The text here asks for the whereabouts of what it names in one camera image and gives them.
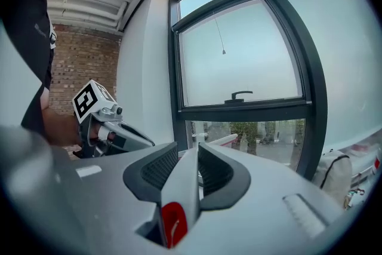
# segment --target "black t-shirt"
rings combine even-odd
[[[2,19],[16,50],[42,82],[21,125],[45,136],[40,96],[50,87],[53,60],[47,0],[8,0]]]

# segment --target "black strap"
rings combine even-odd
[[[335,160],[333,160],[333,162],[331,163],[331,165],[330,165],[329,168],[328,168],[328,171],[326,171],[326,173],[325,173],[325,177],[324,177],[324,180],[323,180],[322,183],[321,183],[320,189],[323,188],[323,186],[324,186],[324,184],[325,184],[325,182],[326,182],[326,179],[328,178],[328,173],[329,173],[330,169],[332,169],[333,164],[334,164],[335,162],[339,161],[340,159],[343,159],[343,158],[349,158],[349,157],[348,157],[347,155],[344,154],[344,155],[341,155],[341,156],[337,157]]]

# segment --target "white bag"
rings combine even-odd
[[[352,183],[352,163],[340,151],[321,156],[312,183],[335,199],[344,208],[345,197]]]

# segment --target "shirt sleeve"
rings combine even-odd
[[[54,57],[54,49],[50,49],[50,56],[49,56],[49,65],[47,72],[45,74],[45,87],[49,90],[50,89],[50,83],[52,81],[52,62]]]

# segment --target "window latch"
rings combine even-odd
[[[244,102],[244,99],[237,99],[236,98],[237,94],[253,94],[253,91],[251,91],[251,90],[243,90],[243,91],[237,91],[235,93],[232,93],[231,94],[232,99],[225,100],[224,104]]]

